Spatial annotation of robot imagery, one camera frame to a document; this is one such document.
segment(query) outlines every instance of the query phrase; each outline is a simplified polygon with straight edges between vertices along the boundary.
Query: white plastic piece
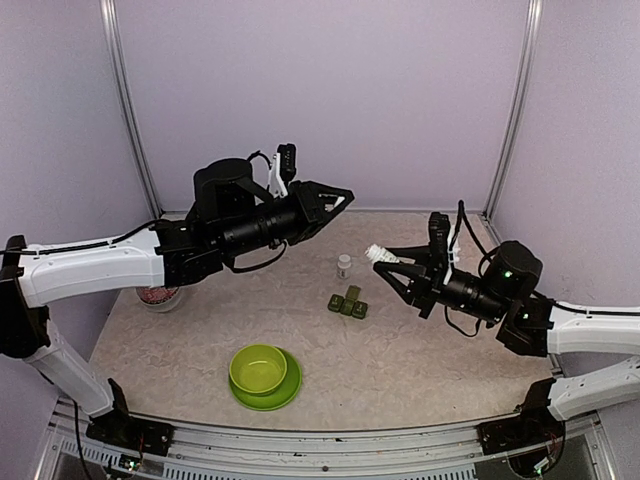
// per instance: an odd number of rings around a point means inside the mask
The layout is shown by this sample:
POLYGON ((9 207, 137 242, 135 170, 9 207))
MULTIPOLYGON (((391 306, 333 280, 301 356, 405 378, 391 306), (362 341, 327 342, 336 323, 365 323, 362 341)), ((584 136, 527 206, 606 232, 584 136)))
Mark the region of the white plastic piece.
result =
POLYGON ((640 398, 640 357, 586 375, 560 378, 549 392, 549 411, 556 420, 640 398))
POLYGON ((89 366, 51 321, 47 322, 47 334, 51 345, 40 347, 24 362, 69 395, 90 417, 113 410, 113 391, 107 379, 89 366))
POLYGON ((460 253, 460 244, 458 243, 458 239, 456 238, 455 243, 451 245, 451 242, 453 241, 453 236, 455 235, 455 233, 456 233, 455 227, 452 225, 449 228, 449 235, 447 236, 447 245, 448 245, 447 256, 449 260, 449 265, 447 267, 447 273, 445 274, 444 280, 443 280, 443 283, 445 285, 449 283, 449 280, 451 279, 451 275, 453 275, 453 268, 455 267, 455 264, 460 261, 460 256, 458 255, 460 253))
POLYGON ((364 254, 371 261, 371 263, 376 263, 376 262, 400 263, 400 259, 398 257, 396 257, 393 253, 391 253, 386 248, 376 245, 375 243, 371 245, 369 248, 367 248, 364 254))
POLYGON ((549 465, 549 457, 544 457, 542 460, 540 460, 538 463, 536 463, 533 466, 533 471, 534 472, 540 472, 547 465, 549 465))
MULTIPOLYGON (((639 312, 640 308, 583 307, 562 303, 579 310, 639 312)), ((549 353, 603 352, 640 355, 640 317, 586 315, 551 309, 553 328, 547 333, 549 353)))
POLYGON ((284 198, 289 195, 287 186, 282 181, 280 176, 280 154, 276 153, 273 156, 273 162, 271 168, 269 168, 269 193, 276 198, 284 198))
POLYGON ((347 254, 342 254, 338 257, 338 278, 349 278, 351 276, 351 257, 347 254))
MULTIPOLYGON (((47 250, 96 243, 102 240, 66 245, 29 245, 27 250, 47 250)), ((158 234, 145 229, 128 240, 106 247, 20 256, 24 274, 19 278, 27 306, 41 307, 61 298, 85 293, 129 287, 164 285, 164 263, 155 253, 158 234)))
MULTIPOLYGON (((320 198, 322 198, 322 197, 329 197, 329 198, 333 199, 333 198, 335 198, 336 196, 335 196, 335 195, 326 195, 326 194, 322 194, 322 193, 321 193, 321 194, 320 194, 320 198)), ((345 200, 346 200, 346 197, 338 196, 338 197, 336 198, 335 202, 333 202, 333 203, 325 203, 325 205, 324 205, 324 210, 325 210, 326 212, 328 212, 328 213, 331 213, 331 212, 333 212, 333 210, 335 210, 335 209, 338 207, 338 205, 340 205, 340 204, 341 204, 342 202, 344 202, 345 200)))

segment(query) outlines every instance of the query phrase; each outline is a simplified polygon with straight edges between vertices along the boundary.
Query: green block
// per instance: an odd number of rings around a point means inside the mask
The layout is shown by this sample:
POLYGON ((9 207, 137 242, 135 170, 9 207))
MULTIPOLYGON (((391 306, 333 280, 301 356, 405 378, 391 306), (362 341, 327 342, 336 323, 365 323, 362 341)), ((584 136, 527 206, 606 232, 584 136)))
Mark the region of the green block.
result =
POLYGON ((327 305, 327 308, 329 308, 329 310, 331 310, 332 312, 339 312, 340 308, 342 307, 342 304, 344 303, 344 297, 340 296, 340 295, 331 295, 331 300, 329 300, 329 305, 327 305))
POLYGON ((340 313, 346 315, 347 317, 351 316, 351 312, 353 312, 353 306, 356 302, 345 298, 344 303, 342 304, 342 308, 340 309, 340 313))
POLYGON ((354 302, 358 299, 358 297, 360 296, 360 292, 361 292, 361 288, 356 286, 356 285, 349 285, 349 288, 347 289, 347 294, 345 295, 345 298, 347 300, 353 300, 354 302))
POLYGON ((369 308, 369 305, 367 305, 365 302, 356 302, 355 305, 353 306, 353 312, 351 312, 351 315, 353 316, 353 318, 362 320, 364 317, 367 316, 368 308, 369 308))

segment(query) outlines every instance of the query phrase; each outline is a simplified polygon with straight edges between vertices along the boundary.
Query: white bottle cap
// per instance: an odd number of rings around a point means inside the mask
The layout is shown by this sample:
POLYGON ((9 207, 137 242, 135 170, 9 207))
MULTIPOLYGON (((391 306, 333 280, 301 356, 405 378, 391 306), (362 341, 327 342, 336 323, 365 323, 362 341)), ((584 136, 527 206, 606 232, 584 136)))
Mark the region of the white bottle cap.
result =
POLYGON ((351 266, 351 257, 343 253, 338 257, 338 266, 340 268, 349 268, 351 266))

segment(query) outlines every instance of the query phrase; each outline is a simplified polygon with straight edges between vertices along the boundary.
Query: beige countertop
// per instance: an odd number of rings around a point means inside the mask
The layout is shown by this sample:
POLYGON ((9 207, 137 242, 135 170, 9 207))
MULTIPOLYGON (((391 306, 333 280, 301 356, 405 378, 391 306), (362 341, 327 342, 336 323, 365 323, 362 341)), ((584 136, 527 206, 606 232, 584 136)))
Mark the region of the beige countertop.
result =
MULTIPOLYGON (((364 258, 371 243, 428 242, 427 214, 340 215, 314 239, 288 249, 261 271, 212 275, 185 289, 183 303, 151 313, 123 291, 92 364, 124 389, 133 412, 212 425, 285 430, 361 430, 452 423, 506 414, 532 382, 550 376, 546 359, 525 358, 494 339, 497 328, 465 338, 437 306, 428 320, 405 305, 364 258), (336 277, 338 255, 353 260, 349 280, 336 277), (331 294, 362 287, 365 320, 329 312, 331 294), (235 402, 228 365, 241 347, 270 343, 300 362, 298 397, 274 412, 235 402)), ((489 240, 471 218, 482 242, 489 240)), ((475 272, 480 255, 463 229, 458 267, 475 272)), ((273 252, 240 259, 249 265, 273 252)), ((472 331, 475 320, 452 320, 472 331)))

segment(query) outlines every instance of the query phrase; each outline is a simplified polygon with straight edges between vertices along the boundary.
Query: black cable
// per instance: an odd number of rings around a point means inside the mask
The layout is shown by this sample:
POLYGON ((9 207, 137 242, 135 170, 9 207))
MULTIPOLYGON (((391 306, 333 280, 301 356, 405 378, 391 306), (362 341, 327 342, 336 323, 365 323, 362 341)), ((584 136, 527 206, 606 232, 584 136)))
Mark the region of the black cable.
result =
POLYGON ((76 444, 78 446, 78 456, 80 457, 82 470, 84 470, 84 474, 87 477, 87 480, 93 480, 91 473, 89 473, 89 468, 87 467, 87 463, 84 461, 84 453, 82 453, 82 443, 80 442, 80 427, 78 426, 78 404, 75 401, 73 402, 73 411, 74 411, 75 424, 76 424, 76 444))
POLYGON ((456 244, 456 240, 458 239, 458 234, 460 233, 460 227, 462 226, 462 216, 464 215, 464 202, 461 200, 458 202, 458 215, 456 216, 456 226, 453 229, 453 238, 451 239, 451 243, 449 244, 449 250, 453 248, 456 244))
POLYGON ((456 325, 455 323, 453 323, 451 321, 451 319, 449 318, 449 307, 447 307, 446 305, 444 307, 444 319, 447 322, 447 325, 449 325, 450 327, 456 329, 459 333, 461 333, 462 335, 464 335, 467 338, 473 338, 473 337, 477 336, 478 332, 480 332, 480 325, 482 324, 482 320, 478 319, 478 321, 476 321, 476 331, 475 331, 475 333, 470 334, 470 333, 465 332, 458 325, 456 325))
POLYGON ((567 423, 562 422, 562 445, 560 445, 560 452, 558 453, 558 456, 555 458, 553 465, 549 467, 549 470, 551 470, 553 467, 555 467, 558 464, 558 462, 560 462, 560 459, 562 458, 562 454, 564 453, 565 443, 567 443, 567 423))
POLYGON ((619 312, 615 310, 586 310, 583 308, 567 307, 566 305, 562 305, 561 303, 558 303, 555 299, 547 297, 546 295, 543 295, 537 290, 533 292, 533 295, 542 300, 547 300, 551 302, 551 305, 553 305, 556 308, 559 308, 560 310, 564 310, 566 312, 571 312, 571 313, 577 313, 580 315, 587 315, 587 316, 605 315, 605 316, 611 316, 611 317, 640 317, 640 312, 619 312))
POLYGON ((17 253, 19 255, 30 255, 30 256, 52 255, 54 253, 77 252, 80 250, 91 250, 92 248, 107 247, 109 245, 124 242, 125 240, 133 237, 136 233, 141 232, 145 228, 157 225, 159 223, 168 222, 168 221, 169 220, 165 220, 165 219, 151 220, 149 222, 146 222, 146 223, 143 223, 142 225, 137 226, 130 232, 125 233, 124 235, 120 235, 119 237, 114 238, 113 240, 111 240, 111 242, 103 240, 101 242, 85 243, 83 245, 73 245, 70 247, 50 248, 48 250, 40 250, 39 252, 35 250, 0 250, 0 255, 7 255, 10 253, 17 253))
POLYGON ((250 162, 251 160, 253 160, 256 157, 264 158, 264 161, 267 162, 267 166, 269 167, 269 170, 271 170, 271 160, 269 160, 269 158, 264 153, 262 153, 260 150, 257 150, 255 152, 253 152, 251 155, 249 155, 247 157, 247 162, 250 162))
POLYGON ((482 278, 484 276, 484 272, 482 271, 482 267, 484 266, 484 264, 486 262, 491 260, 491 257, 493 257, 496 254, 496 252, 498 251, 499 248, 500 247, 495 247, 494 249, 489 250, 486 254, 484 254, 482 256, 482 259, 480 260, 480 263, 478 263, 478 276, 480 278, 482 278))
POLYGON ((467 227, 467 230, 469 230, 469 235, 471 235, 471 238, 473 239, 473 242, 476 244, 476 247, 478 247, 478 250, 480 250, 483 255, 486 255, 487 251, 482 246, 482 243, 480 243, 480 240, 476 236, 476 232, 474 232, 473 227, 471 227, 471 222, 469 222, 469 219, 467 218, 467 214, 464 211, 464 201, 462 200, 458 202, 458 211, 462 211, 462 221, 467 227))
POLYGON ((276 263, 278 260, 280 260, 284 255, 284 252, 287 251, 287 242, 283 242, 283 244, 284 244, 284 248, 280 250, 280 253, 278 253, 278 255, 276 255, 273 258, 270 258, 265 262, 258 263, 257 265, 251 265, 250 267, 235 267, 233 265, 233 260, 231 260, 231 262, 227 263, 226 265, 229 268, 229 270, 231 270, 233 273, 255 272, 256 270, 260 270, 261 268, 268 267, 269 265, 276 263))
POLYGON ((129 480, 133 480, 138 476, 140 469, 142 468, 142 462, 144 460, 144 453, 142 452, 142 448, 144 447, 144 434, 140 436, 140 448, 138 448, 138 455, 140 456, 140 460, 138 460, 138 468, 135 469, 135 472, 129 480))

